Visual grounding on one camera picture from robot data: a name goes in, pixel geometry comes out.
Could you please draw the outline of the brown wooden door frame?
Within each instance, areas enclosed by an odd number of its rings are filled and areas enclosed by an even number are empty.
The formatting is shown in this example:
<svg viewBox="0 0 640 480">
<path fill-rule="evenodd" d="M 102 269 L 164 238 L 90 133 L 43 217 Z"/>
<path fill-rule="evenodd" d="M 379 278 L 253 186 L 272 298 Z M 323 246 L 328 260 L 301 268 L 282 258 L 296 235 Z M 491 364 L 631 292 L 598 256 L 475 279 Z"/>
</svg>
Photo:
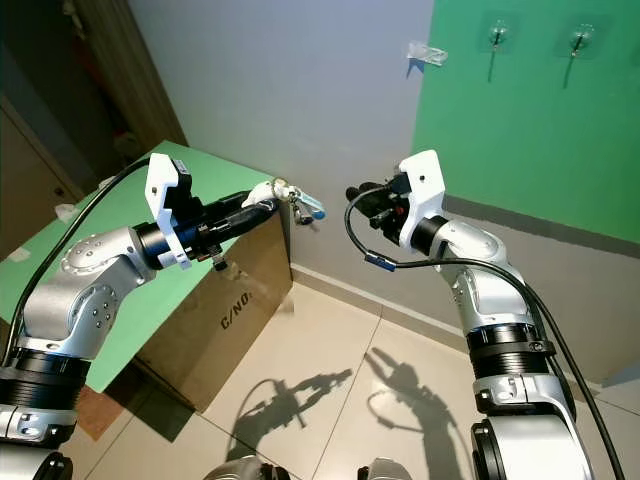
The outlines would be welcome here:
<svg viewBox="0 0 640 480">
<path fill-rule="evenodd" d="M 143 150 L 187 146 L 177 113 L 127 0 L 72 0 L 106 90 Z"/>
</svg>

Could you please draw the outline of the key bunch with white charm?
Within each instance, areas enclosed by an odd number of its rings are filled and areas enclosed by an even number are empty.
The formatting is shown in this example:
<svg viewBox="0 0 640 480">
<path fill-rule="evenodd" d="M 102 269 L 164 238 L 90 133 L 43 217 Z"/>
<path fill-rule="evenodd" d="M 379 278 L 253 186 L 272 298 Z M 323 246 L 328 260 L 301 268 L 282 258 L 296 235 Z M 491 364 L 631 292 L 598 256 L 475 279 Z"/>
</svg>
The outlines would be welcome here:
<svg viewBox="0 0 640 480">
<path fill-rule="evenodd" d="M 280 204 L 291 209 L 291 218 L 296 225 L 306 227 L 326 218 L 325 207 L 317 198 L 308 195 L 300 187 L 293 186 L 284 178 L 275 177 L 265 180 L 253 187 L 250 192 L 274 195 Z"/>
</svg>

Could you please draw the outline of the clear tape strip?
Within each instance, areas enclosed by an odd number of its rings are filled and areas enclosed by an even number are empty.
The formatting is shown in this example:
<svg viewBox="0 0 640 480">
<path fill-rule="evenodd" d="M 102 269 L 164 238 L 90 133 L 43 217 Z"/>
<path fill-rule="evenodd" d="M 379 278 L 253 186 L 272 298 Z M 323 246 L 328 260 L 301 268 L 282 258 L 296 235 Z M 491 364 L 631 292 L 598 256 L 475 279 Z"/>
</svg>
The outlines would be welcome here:
<svg viewBox="0 0 640 480">
<path fill-rule="evenodd" d="M 442 67 L 448 59 L 448 51 L 431 47 L 425 42 L 410 42 L 406 50 L 406 58 L 411 63 L 420 63 L 425 65 L 434 65 L 434 67 Z"/>
</svg>

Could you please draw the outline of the green backdrop sheet with hooks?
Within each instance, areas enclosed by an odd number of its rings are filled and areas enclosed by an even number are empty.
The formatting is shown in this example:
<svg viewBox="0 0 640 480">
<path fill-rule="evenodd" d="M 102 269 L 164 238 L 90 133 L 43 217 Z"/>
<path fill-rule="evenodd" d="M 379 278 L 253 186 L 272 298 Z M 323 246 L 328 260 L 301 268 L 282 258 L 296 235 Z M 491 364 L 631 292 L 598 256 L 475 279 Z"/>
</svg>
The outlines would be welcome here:
<svg viewBox="0 0 640 480">
<path fill-rule="evenodd" d="M 449 56 L 422 77 L 412 148 L 449 196 L 640 244 L 640 0 L 435 0 L 428 44 Z"/>
</svg>

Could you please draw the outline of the green paper cover sheet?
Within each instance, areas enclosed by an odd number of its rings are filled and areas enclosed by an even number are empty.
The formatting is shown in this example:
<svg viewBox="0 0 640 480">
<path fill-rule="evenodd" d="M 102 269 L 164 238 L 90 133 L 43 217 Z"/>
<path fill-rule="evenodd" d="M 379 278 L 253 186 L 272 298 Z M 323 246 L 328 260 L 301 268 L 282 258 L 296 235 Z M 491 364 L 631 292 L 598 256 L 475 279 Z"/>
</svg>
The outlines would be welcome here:
<svg viewBox="0 0 640 480">
<path fill-rule="evenodd" d="M 270 178 L 268 174 L 257 172 L 248 166 L 230 163 L 178 143 L 165 141 L 155 147 L 155 152 L 182 161 L 192 174 L 193 193 L 205 202 L 218 200 L 242 189 L 251 189 Z M 28 260 L 10 262 L 6 257 L 1 260 L 0 301 L 4 317 L 13 315 L 20 292 L 26 288 L 37 266 L 49 255 L 69 225 L 70 223 L 52 220 L 41 232 L 19 246 L 31 252 Z M 236 239 L 223 243 L 225 253 L 234 242 Z M 92 361 L 86 378 L 87 388 L 104 392 L 132 361 L 134 355 L 140 352 L 146 340 L 160 328 L 166 317 L 172 314 L 180 300 L 195 288 L 200 276 L 210 269 L 211 262 L 205 261 L 193 262 L 187 270 L 170 268 L 160 271 L 154 282 L 142 285 L 129 294 L 120 308 L 122 324 L 110 330 L 99 355 Z"/>
</svg>

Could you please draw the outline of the brown cardboard box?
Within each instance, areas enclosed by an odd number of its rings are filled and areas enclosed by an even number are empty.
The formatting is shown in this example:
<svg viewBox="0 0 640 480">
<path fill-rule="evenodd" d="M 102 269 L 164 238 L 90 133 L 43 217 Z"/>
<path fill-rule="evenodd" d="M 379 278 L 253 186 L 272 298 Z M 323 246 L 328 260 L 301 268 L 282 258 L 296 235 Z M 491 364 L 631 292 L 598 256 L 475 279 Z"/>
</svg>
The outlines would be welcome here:
<svg viewBox="0 0 640 480">
<path fill-rule="evenodd" d="M 282 214 L 236 239 L 227 269 L 207 270 L 134 355 L 161 392 L 205 411 L 292 287 Z"/>
</svg>

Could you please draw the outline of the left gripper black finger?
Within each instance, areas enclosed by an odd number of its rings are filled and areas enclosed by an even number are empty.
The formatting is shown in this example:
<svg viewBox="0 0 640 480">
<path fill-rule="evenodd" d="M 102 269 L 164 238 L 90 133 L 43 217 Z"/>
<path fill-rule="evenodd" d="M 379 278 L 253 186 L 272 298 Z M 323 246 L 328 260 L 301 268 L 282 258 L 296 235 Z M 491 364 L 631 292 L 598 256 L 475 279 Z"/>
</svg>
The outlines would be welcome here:
<svg viewBox="0 0 640 480">
<path fill-rule="evenodd" d="M 239 207 L 224 219 L 225 238 L 236 238 L 268 221 L 279 210 L 278 205 L 248 205 Z"/>
<path fill-rule="evenodd" d="M 264 220 L 278 211 L 278 200 L 269 193 L 236 192 L 221 198 L 225 220 Z"/>
</svg>

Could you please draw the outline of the robot right leg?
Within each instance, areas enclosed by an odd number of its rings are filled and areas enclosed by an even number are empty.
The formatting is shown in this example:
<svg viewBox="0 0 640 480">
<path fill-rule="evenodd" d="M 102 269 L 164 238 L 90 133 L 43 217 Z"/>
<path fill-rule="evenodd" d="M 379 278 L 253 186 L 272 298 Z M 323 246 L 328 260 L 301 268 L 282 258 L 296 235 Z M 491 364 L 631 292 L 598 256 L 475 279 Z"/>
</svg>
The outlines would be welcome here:
<svg viewBox="0 0 640 480">
<path fill-rule="evenodd" d="M 357 470 L 357 480 L 412 480 L 407 468 L 394 460 L 376 457 Z"/>
</svg>

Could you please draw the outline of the clear adhesive metal hook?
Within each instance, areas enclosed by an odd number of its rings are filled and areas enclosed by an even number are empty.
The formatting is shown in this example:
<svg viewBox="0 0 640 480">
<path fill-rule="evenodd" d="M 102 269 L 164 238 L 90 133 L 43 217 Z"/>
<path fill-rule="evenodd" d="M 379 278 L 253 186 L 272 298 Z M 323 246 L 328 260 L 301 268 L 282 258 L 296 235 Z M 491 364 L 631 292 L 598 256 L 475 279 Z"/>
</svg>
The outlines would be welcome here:
<svg viewBox="0 0 640 480">
<path fill-rule="evenodd" d="M 509 37 L 509 23 L 506 19 L 494 19 L 485 29 L 484 44 L 492 52 L 498 51 Z"/>
<path fill-rule="evenodd" d="M 577 23 L 570 31 L 570 40 L 567 41 L 568 56 L 571 59 L 580 58 L 586 47 L 589 47 L 595 36 L 596 27 L 593 23 Z"/>
</svg>

